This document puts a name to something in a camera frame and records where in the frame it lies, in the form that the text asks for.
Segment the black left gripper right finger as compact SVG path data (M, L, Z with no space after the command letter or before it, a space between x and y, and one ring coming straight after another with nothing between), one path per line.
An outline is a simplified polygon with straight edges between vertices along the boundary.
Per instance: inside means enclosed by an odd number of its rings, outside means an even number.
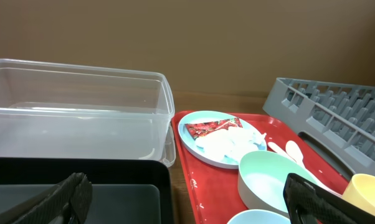
M375 224L375 216L298 174L289 173L283 197L292 224Z

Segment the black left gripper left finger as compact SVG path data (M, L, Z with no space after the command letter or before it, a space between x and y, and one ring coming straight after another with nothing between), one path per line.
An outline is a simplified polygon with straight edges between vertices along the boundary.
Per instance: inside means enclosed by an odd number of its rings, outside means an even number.
M39 195L0 213L0 224L84 224L93 187L84 173L73 173Z

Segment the mint green bowl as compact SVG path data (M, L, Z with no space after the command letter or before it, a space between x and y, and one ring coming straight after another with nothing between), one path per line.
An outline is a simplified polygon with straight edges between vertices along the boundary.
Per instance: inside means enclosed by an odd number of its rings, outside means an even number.
M239 163L238 192L249 209L262 209L289 217L283 197L288 174L298 174L312 183L310 173L292 160L269 151L254 151Z

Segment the light blue bowl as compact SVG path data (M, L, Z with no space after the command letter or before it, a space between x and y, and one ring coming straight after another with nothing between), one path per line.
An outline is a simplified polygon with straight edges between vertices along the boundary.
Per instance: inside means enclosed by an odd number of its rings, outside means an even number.
M236 214L227 224L290 224L290 219L268 210L253 209Z

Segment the white plastic spoon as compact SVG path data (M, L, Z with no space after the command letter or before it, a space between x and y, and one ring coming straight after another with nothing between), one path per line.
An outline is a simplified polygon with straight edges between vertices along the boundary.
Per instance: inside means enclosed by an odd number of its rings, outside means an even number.
M329 187L327 187L325 184L323 184L314 174L312 174L304 165L303 163L303 159L304 159L304 156L298 146L298 144L294 141L288 141L286 143L286 146L285 146L285 150L286 150L286 153L293 159L295 160L295 162L302 166L311 176L312 178L315 180L316 184L320 187L322 187L323 189L327 190L328 192L336 195L337 197L342 197L341 194L335 192L334 190L330 189Z

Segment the white plastic fork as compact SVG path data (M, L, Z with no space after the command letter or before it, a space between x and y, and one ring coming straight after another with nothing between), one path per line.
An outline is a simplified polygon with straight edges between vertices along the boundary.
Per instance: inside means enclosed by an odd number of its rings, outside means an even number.
M279 154L279 155L281 155L281 156L283 156L283 157L286 157L287 159L289 159L289 160L291 160L291 161L293 161L293 162L295 162L295 160L294 159L292 159L281 147L279 147L277 144L275 144L274 142L268 142L267 143L267 145L268 145L268 147L272 150L272 151L274 151L274 152L276 152L277 154Z

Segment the yellow plastic cup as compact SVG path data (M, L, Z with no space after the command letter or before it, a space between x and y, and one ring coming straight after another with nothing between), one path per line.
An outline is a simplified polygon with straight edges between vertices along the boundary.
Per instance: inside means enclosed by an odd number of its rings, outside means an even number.
M375 176L353 175L342 199L375 216Z

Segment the white tissue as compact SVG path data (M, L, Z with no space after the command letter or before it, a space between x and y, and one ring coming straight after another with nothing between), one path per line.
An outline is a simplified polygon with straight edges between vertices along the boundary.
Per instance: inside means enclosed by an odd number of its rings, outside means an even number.
M266 135L254 129L229 127L198 137L195 144L204 150L204 155L209 159L220 162L227 157L240 162L245 154L266 146Z

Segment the light blue plate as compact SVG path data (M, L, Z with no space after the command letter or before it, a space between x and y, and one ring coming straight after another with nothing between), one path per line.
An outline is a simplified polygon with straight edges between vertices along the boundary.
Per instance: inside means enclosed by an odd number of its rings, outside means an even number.
M231 118L239 118L239 117L233 116L233 115L227 114L227 113L218 112L218 111L196 111L196 112L192 112L192 113L187 114L186 116L184 116L180 120L180 122L178 124L178 131L179 131L179 135L181 137L181 140L183 142L183 145L185 146L185 148L191 154L193 154L199 160L201 160L201 161L203 161L207 164L210 164L210 165L216 166L216 167L220 167L220 168L225 168L225 169L237 169L238 165L239 165L239 162L236 162L236 161L234 161L232 159L229 159L227 157L225 157L220 162L209 159L208 157L206 157L204 155L204 150L202 148L196 146L196 144L195 144L196 139L194 139L189 134L187 128L185 127L185 124L188 124L188 123L196 124L196 123L204 123L204 122L208 122L208 121L218 121L218 120L222 120L222 119L231 119ZM244 129L254 129L254 130L259 131L258 129L253 127L248 122L244 121L241 118L239 118L239 119L240 119L240 122L241 122L242 127ZM267 146L263 146L263 149L260 149L260 151L265 151L266 149L267 149Z

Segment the red snack wrapper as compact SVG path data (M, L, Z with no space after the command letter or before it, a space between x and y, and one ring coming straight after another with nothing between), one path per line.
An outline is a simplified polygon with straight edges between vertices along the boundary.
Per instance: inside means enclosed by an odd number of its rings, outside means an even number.
M231 118L196 124L188 123L185 124L185 127L187 128L189 134L194 139L197 139L199 137L207 136L208 134L220 129L228 130L229 127L242 128L242 124L239 118Z

